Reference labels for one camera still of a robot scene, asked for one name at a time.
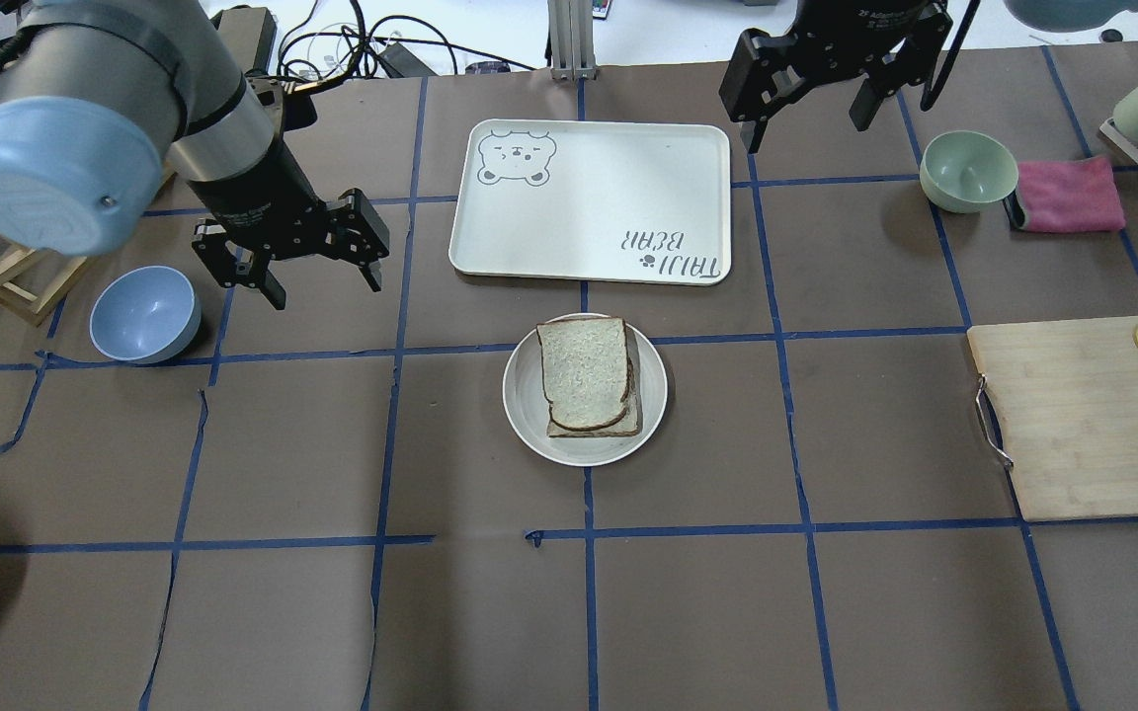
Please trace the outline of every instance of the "blue bowl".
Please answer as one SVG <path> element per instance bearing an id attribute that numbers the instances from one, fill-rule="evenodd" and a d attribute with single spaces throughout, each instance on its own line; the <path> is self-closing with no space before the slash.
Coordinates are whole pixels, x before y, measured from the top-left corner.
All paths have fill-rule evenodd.
<path id="1" fill-rule="evenodd" d="M 91 309 L 91 342 L 126 363 L 180 355 L 199 330 L 199 298 L 173 266 L 140 266 L 108 284 Z"/>

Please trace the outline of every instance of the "table surface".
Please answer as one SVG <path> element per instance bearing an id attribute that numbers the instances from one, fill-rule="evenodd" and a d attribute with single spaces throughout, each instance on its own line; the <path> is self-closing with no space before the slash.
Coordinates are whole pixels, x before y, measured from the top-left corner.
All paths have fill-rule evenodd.
<path id="1" fill-rule="evenodd" d="M 1138 519 L 1020 518 L 965 338 L 1137 315 L 1138 170 L 1121 234 L 1012 233 L 917 184 L 955 127 L 1110 152 L 1138 44 L 971 50 L 932 111 L 907 91 L 863 134 L 827 86 L 749 159 L 721 73 L 345 85 L 288 140 L 321 195 L 376 199 L 385 291 L 324 258 L 275 265 L 287 311 L 224 291 L 170 185 L 50 324 L 0 311 L 0 708 L 1138 708 Z M 731 275 L 457 274 L 486 117 L 721 126 Z M 190 275 L 201 337 L 104 362 L 86 314 L 145 263 Z M 644 448 L 586 471 L 500 397 L 513 344 L 574 311 L 632 321 L 671 381 Z"/>

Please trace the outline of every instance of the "bowl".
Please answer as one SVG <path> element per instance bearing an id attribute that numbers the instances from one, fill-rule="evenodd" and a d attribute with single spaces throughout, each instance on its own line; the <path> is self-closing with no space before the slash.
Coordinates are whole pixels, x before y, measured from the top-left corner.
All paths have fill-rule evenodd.
<path id="1" fill-rule="evenodd" d="M 140 266 L 108 284 L 91 309 L 91 342 L 105 356 L 149 364 L 173 358 L 199 330 L 199 298 L 173 266 Z"/>
<path id="2" fill-rule="evenodd" d="M 1016 190 L 1016 158 L 976 131 L 951 131 L 930 141 L 921 158 L 921 188 L 949 213 L 980 213 Z"/>

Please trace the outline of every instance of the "white plate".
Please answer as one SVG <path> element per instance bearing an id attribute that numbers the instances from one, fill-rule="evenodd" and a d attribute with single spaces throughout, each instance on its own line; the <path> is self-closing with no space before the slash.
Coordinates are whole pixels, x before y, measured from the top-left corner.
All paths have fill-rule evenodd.
<path id="1" fill-rule="evenodd" d="M 568 314 L 560 319 L 604 319 L 603 314 Z M 531 330 L 520 339 L 511 358 L 506 359 L 503 370 L 503 410 L 506 420 L 512 423 L 520 441 L 529 449 L 546 456 L 547 460 L 570 468 L 600 468 L 602 464 L 616 462 L 622 456 L 641 448 L 661 423 L 667 400 L 667 378 L 665 364 L 658 355 L 652 341 L 638 332 L 635 326 L 626 324 L 628 337 L 635 342 L 640 371 L 640 407 L 642 424 L 640 433 L 633 437 L 599 437 L 599 438 L 563 438 L 547 437 L 547 422 L 551 413 L 547 400 L 543 397 L 543 350 L 538 346 L 537 330 Z"/>
<path id="2" fill-rule="evenodd" d="M 731 271 L 729 157 L 708 125 L 488 118 L 468 142 L 451 263 L 712 287 Z"/>

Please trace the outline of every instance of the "bear drawing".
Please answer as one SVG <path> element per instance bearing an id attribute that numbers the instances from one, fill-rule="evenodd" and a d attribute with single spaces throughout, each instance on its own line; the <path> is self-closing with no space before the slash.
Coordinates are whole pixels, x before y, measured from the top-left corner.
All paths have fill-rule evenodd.
<path id="1" fill-rule="evenodd" d="M 547 162 L 556 154 L 556 141 L 546 133 L 492 131 L 486 139 L 480 140 L 477 150 L 483 155 L 483 166 L 477 171 L 477 180 L 483 183 L 523 180 L 538 185 L 547 182 L 551 176 Z"/>

